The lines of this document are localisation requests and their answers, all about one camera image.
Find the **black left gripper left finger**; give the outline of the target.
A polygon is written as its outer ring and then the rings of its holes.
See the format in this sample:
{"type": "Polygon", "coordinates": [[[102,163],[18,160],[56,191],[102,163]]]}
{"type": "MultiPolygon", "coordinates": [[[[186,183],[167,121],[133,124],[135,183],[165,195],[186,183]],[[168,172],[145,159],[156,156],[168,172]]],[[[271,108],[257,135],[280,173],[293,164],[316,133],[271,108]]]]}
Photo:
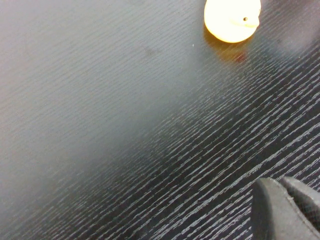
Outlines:
{"type": "Polygon", "coordinates": [[[252,186],[251,231],[254,240],[283,240],[283,207],[288,194],[283,178],[259,178],[252,186]]]}

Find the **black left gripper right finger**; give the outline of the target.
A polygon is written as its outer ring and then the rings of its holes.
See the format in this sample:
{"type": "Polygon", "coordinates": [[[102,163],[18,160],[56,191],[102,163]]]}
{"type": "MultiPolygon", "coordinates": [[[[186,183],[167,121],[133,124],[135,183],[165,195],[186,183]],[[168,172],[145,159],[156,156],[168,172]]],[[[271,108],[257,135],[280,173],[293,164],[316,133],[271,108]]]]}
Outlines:
{"type": "Polygon", "coordinates": [[[282,208],[284,240],[318,240],[320,238],[320,193],[293,177],[283,177],[287,192],[282,208]]]}

